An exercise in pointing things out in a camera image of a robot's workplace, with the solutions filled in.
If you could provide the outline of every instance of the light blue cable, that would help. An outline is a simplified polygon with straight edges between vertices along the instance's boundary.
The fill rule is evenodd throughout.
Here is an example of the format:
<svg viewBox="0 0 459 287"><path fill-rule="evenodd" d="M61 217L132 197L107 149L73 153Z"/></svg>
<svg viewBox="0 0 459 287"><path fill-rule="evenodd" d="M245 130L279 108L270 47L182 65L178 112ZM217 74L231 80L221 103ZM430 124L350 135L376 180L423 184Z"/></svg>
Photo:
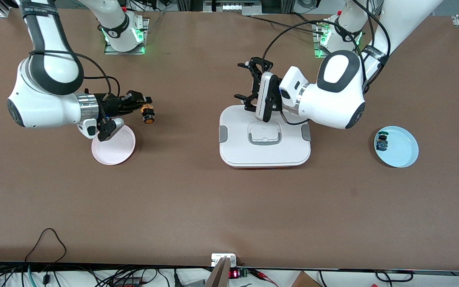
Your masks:
<svg viewBox="0 0 459 287"><path fill-rule="evenodd" d="M37 287L35 280L33 280L33 276L31 276L31 266L27 267L27 276L29 277L29 281L31 281L31 285L33 285L33 287Z"/></svg>

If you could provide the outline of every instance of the brown tabletop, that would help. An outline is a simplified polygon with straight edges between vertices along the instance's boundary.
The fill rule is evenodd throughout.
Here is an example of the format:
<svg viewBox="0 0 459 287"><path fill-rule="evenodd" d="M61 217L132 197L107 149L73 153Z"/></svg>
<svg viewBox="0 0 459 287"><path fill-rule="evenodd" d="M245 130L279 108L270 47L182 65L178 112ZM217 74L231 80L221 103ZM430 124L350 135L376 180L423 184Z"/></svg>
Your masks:
<svg viewBox="0 0 459 287"><path fill-rule="evenodd" d="M250 93L237 63L261 56L282 28L231 13L166 13L143 56L105 56L87 10L62 10L74 51L122 90L153 97L156 121L125 116L137 149L122 165L93 158L75 126L24 129L6 99L31 42L18 11L0 20L0 260L23 260L46 227L64 261L207 265L233 252L247 266L459 270L459 28L428 18L397 49L349 130L311 123L309 160L289 169L233 169L219 156L219 115ZM272 17L287 24L292 15ZM268 53L314 82L312 37L284 35ZM87 76L99 72L82 60ZM83 87L105 92L103 80ZM380 163L377 129L419 142L406 169ZM51 261L51 234L31 260Z"/></svg>

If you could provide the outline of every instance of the robotic arm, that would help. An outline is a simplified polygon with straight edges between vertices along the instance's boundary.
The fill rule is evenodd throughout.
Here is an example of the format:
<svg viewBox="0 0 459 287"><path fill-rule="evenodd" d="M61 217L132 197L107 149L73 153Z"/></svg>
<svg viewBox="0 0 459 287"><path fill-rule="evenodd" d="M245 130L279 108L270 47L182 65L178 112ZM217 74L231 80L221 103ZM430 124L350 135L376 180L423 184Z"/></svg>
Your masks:
<svg viewBox="0 0 459 287"><path fill-rule="evenodd" d="M258 120L268 122L273 111L286 110L301 118L337 129L353 127L361 118L365 108L364 77L371 79L385 64L391 54L410 33L441 3L441 0L385 0L381 13L381 23L390 36L390 51L386 34L379 27L373 45L364 49L365 75L360 58L346 46L346 37L357 34L331 34L333 47L338 51L330 53L321 63L316 83L309 83L297 67L290 67L284 78L277 78L269 72L272 63L260 58L239 64L251 71L255 79L253 95L235 95L242 100L245 109L255 112ZM349 0L335 22L343 27L352 26L349 31L360 31L367 20L367 14L353 1ZM263 74L257 69L262 67ZM257 105L250 101L257 99Z"/></svg>
<svg viewBox="0 0 459 287"><path fill-rule="evenodd" d="M105 7L117 1L103 3L100 2ZM76 92L84 71L66 40L53 0L21 0L20 8L33 52L20 63L15 87L7 100L8 111L18 125L26 128L77 125L90 139L100 131L98 138L103 141L124 125L118 116L139 109L144 122L153 122L151 98L144 98L141 93L129 91L118 98L112 94L89 93L87 89ZM119 13L115 18L129 19ZM124 40L124 31L120 34Z"/></svg>

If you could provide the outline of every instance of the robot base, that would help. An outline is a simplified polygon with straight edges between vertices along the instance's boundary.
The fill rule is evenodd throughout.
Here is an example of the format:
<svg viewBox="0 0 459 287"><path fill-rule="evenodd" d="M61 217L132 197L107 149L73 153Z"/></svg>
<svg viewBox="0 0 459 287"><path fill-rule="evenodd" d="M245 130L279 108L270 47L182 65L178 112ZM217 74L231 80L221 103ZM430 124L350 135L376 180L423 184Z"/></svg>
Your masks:
<svg viewBox="0 0 459 287"><path fill-rule="evenodd" d="M289 114L288 121L302 118ZM243 105L227 107L220 116L219 151L222 160L237 168L293 167L311 154L309 125L288 125L278 112L260 122Z"/></svg>
<svg viewBox="0 0 459 287"><path fill-rule="evenodd" d="M138 29L144 29L144 31L135 31L135 36L139 38L139 40L143 40L141 43L139 43L137 46L135 46L134 49L131 49L130 51L116 51L111 47L107 40L106 36L106 46L104 47L104 54L105 55L142 55L146 51L146 38L148 37L148 24L150 23L149 18L142 18L141 15L137 15L138 18Z"/></svg>

